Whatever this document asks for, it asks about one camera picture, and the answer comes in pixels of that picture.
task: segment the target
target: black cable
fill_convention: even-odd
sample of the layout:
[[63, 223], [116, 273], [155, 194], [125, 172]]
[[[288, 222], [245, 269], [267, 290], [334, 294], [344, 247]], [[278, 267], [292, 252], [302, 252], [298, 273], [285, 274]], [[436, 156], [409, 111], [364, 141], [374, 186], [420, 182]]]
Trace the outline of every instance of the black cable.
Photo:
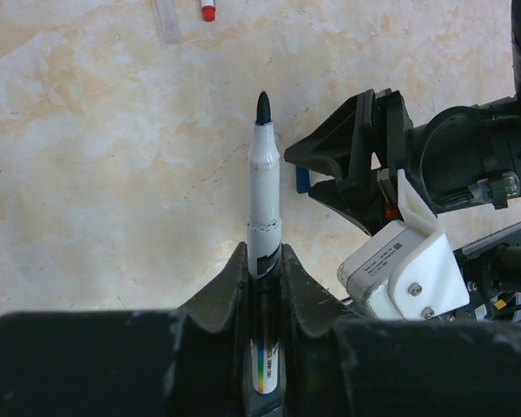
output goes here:
[[502, 315], [513, 314], [519, 310], [521, 310], [521, 304], [519, 304], [517, 306], [513, 306], [513, 307], [505, 307], [505, 308], [502, 308], [501, 310], [495, 311], [494, 318], [500, 317]]

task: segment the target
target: table surface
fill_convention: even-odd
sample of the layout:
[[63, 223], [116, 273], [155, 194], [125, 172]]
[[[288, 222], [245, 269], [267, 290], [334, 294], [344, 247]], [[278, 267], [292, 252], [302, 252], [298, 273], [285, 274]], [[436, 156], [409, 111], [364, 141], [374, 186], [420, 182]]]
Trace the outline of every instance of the table surface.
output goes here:
[[[176, 0], [181, 44], [145, 0], [0, 0], [0, 314], [175, 307], [247, 221], [256, 98], [280, 152], [348, 97], [399, 89], [415, 124], [513, 95], [510, 1]], [[284, 242], [345, 296], [366, 237], [294, 191]], [[521, 220], [521, 201], [440, 216], [454, 248]]]

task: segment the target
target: screw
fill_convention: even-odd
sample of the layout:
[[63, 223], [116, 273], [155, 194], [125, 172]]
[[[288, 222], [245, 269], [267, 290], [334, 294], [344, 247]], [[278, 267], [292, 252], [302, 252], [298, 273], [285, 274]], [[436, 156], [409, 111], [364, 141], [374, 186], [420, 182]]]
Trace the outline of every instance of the screw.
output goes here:
[[425, 320], [431, 319], [434, 317], [434, 310], [432, 310], [430, 307], [427, 307], [423, 310], [423, 312], [420, 314], [422, 315]]
[[417, 282], [414, 282], [409, 286], [407, 291], [409, 291], [409, 294], [411, 294], [413, 297], [416, 297], [417, 295], [420, 295], [420, 293], [423, 292], [423, 288]]

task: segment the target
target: bolt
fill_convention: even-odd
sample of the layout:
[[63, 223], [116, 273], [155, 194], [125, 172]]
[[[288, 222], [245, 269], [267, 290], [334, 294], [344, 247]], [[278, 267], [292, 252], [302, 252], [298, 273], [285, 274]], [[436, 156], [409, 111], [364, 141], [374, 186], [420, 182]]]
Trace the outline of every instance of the bolt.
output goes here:
[[467, 289], [469, 291], [477, 291], [478, 285], [475, 281], [469, 281], [469, 282], [467, 282]]
[[431, 319], [434, 317], [434, 310], [432, 310], [430, 307], [426, 307], [420, 315], [422, 315], [425, 320]]
[[420, 293], [423, 292], [423, 288], [417, 282], [414, 282], [409, 286], [407, 291], [409, 291], [409, 294], [411, 294], [413, 297], [416, 297], [417, 295], [420, 295]]

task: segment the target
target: red marker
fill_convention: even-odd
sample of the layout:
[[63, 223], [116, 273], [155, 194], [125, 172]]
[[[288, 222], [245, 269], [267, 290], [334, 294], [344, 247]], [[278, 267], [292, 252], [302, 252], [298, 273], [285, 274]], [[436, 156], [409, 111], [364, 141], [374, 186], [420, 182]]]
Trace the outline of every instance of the red marker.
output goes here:
[[216, 19], [216, 0], [201, 0], [202, 18], [205, 22]]

